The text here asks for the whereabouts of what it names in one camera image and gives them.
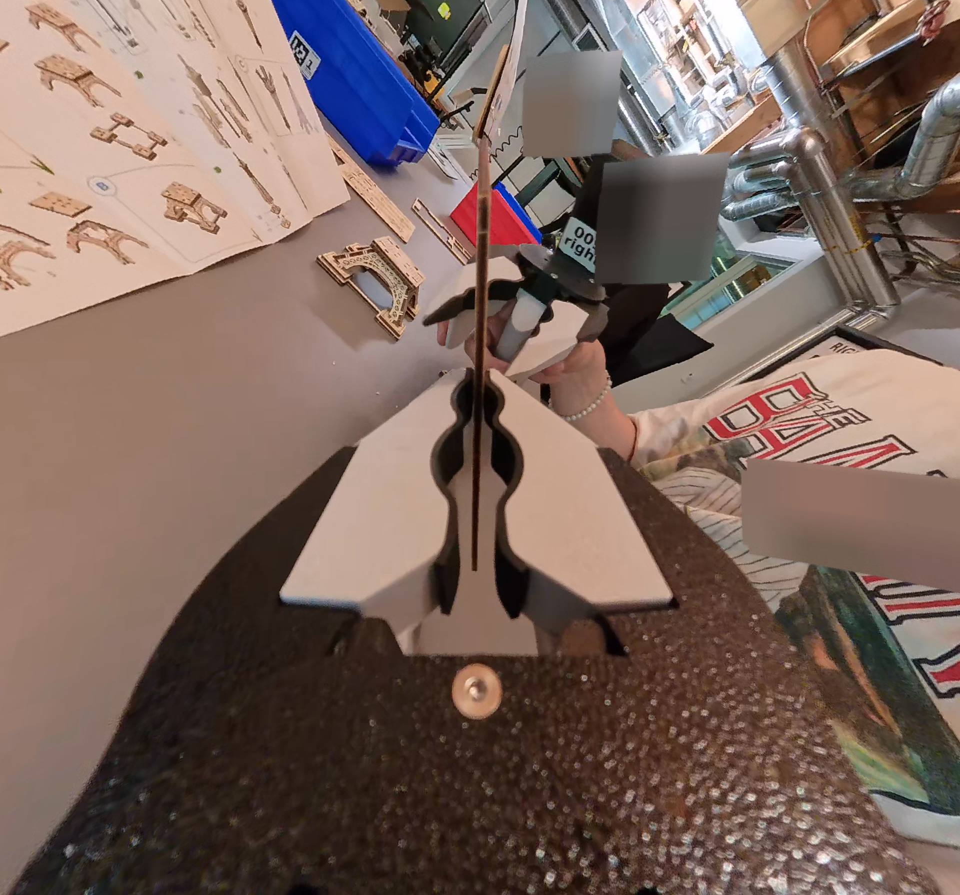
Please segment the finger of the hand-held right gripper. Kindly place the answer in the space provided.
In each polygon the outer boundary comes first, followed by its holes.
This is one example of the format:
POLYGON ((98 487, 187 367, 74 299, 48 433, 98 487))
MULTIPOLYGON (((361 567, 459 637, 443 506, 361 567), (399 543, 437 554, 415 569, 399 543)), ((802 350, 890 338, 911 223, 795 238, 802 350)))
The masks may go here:
POLYGON ((443 347, 461 346, 475 329, 475 281, 455 282, 438 290, 427 302, 422 317, 425 327, 446 324, 443 347))
POLYGON ((493 356, 499 361, 513 361, 549 312, 550 301, 524 288, 517 289, 505 325, 490 350, 493 356))

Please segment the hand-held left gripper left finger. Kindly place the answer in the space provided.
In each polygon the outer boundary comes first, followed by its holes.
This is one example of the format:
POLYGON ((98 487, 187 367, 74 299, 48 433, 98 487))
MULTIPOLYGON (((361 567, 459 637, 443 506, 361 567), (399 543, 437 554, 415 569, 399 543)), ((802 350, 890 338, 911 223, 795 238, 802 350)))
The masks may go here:
POLYGON ((467 373, 446 373, 356 446, 282 585, 287 605, 387 623, 428 651, 461 574, 467 373))

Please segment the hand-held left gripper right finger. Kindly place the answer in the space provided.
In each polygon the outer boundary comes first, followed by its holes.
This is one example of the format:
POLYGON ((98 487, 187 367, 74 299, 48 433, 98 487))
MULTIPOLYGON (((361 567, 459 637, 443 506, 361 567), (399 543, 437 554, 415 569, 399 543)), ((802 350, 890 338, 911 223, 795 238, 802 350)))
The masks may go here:
POLYGON ((498 372, 487 377, 485 419, 491 469, 505 486, 493 566, 510 618, 559 635, 576 621, 673 604, 593 442, 498 372))

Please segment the wooden puzzle sheet with arches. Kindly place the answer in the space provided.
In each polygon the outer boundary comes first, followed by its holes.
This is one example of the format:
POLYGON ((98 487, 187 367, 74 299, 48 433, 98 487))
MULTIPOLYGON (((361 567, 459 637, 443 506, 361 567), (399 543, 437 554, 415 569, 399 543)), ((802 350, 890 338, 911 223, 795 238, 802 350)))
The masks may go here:
POLYGON ((476 201, 476 254, 474 288, 474 350, 472 376, 471 435, 471 570, 478 569, 479 509, 481 502, 482 432, 486 386, 485 359, 489 301, 490 231, 492 224, 493 184, 491 179, 491 137, 499 133, 501 120, 512 97, 518 74, 525 17, 529 0, 514 0, 510 42, 503 47, 490 82, 486 98, 474 127, 474 143, 478 152, 476 201))

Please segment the person's right forearm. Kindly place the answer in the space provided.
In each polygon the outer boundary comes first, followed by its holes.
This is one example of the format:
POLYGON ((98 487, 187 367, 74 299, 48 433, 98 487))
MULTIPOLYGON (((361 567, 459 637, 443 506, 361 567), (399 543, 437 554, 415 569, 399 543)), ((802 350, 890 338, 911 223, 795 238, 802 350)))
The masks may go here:
POLYGON ((630 462, 639 444, 637 423, 618 407, 611 391, 587 390, 569 402, 572 426, 599 449, 610 449, 630 462))

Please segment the person's right hand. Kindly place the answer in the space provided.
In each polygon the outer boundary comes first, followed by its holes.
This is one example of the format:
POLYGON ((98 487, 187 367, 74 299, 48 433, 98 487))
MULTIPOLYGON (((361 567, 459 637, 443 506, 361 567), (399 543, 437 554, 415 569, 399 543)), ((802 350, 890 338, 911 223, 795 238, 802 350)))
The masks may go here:
MULTIPOLYGON (((513 303, 508 301, 486 320, 484 367, 505 374, 507 361, 495 357, 491 349, 498 346, 510 319, 513 303)), ((571 416, 586 409, 607 386, 606 356, 597 340, 579 342, 561 361, 534 373, 533 382, 550 387, 551 402, 561 416, 571 416)))

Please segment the red box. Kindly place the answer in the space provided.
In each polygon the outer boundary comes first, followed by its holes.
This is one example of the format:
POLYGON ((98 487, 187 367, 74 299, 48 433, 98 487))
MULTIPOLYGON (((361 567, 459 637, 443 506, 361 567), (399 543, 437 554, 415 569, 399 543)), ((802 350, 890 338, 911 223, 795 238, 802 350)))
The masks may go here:
MULTIPOLYGON (((477 185, 474 183, 453 208, 450 219, 469 244, 476 246, 477 185)), ((500 182, 492 190, 489 242, 491 245, 542 244, 543 237, 519 202, 500 182)))

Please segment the wooden tower base model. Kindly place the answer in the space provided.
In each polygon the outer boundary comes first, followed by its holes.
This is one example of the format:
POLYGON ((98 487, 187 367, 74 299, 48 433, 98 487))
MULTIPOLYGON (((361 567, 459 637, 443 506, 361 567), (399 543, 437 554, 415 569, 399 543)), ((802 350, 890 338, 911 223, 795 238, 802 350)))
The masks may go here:
POLYGON ((316 263, 340 287, 348 287, 373 311, 377 324, 399 341, 407 321, 419 315, 421 270, 389 236, 318 254, 316 263))

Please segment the wooden puzzle sheet small parts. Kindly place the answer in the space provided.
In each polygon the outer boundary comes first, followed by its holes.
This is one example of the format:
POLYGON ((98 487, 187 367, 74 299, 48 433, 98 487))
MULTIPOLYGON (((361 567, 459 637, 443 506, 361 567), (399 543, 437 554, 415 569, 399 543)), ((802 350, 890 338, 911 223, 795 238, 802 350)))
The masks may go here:
POLYGON ((350 154, 330 134, 327 136, 331 151, 337 160, 342 181, 356 193, 377 217, 403 243, 408 243, 414 233, 414 225, 378 184, 353 160, 350 154))

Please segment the person's printed white shirt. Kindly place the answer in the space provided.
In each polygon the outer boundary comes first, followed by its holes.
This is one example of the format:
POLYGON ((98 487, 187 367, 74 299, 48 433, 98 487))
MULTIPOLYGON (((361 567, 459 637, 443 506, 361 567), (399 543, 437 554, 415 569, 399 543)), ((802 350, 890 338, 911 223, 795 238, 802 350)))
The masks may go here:
POLYGON ((750 581, 815 677, 834 732, 899 833, 958 847, 959 602, 750 551, 753 457, 958 478, 958 372, 895 350, 796 359, 766 378, 630 416, 631 466, 750 581))

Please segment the blue plastic bin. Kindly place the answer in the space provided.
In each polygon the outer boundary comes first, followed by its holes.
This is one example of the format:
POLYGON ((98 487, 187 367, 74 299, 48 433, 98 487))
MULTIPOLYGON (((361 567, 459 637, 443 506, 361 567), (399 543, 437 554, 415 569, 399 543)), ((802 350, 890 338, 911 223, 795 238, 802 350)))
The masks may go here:
POLYGON ((439 121, 347 0, 271 0, 318 110, 373 166, 418 162, 439 121))

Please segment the folded paper instruction sheet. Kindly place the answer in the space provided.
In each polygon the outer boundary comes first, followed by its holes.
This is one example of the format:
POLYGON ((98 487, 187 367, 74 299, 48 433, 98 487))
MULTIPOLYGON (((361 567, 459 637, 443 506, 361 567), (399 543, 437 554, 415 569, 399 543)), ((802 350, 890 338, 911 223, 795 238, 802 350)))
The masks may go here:
POLYGON ((272 0, 1 0, 1 334, 350 193, 272 0))

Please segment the wooden strip frame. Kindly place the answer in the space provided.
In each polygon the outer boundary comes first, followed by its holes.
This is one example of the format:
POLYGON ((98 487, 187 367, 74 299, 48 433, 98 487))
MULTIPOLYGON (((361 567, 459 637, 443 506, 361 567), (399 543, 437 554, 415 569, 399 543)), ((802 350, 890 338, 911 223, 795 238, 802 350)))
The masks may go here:
POLYGON ((473 261, 474 254, 454 235, 447 224, 441 221, 421 198, 416 197, 414 199, 411 210, 429 232, 461 265, 469 265, 473 261))

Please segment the silver ventilation duct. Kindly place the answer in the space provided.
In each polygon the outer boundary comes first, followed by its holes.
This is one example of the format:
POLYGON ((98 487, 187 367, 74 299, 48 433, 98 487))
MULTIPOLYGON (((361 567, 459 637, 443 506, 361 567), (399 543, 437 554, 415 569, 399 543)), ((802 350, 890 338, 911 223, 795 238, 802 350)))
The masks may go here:
POLYGON ((766 78, 789 125, 744 146, 729 159, 722 217, 741 221, 798 207, 822 249, 846 302, 890 309, 900 302, 857 202, 911 201, 943 181, 958 154, 958 76, 944 83, 924 108, 900 168, 842 181, 828 142, 811 111, 821 106, 805 73, 770 62, 766 78))

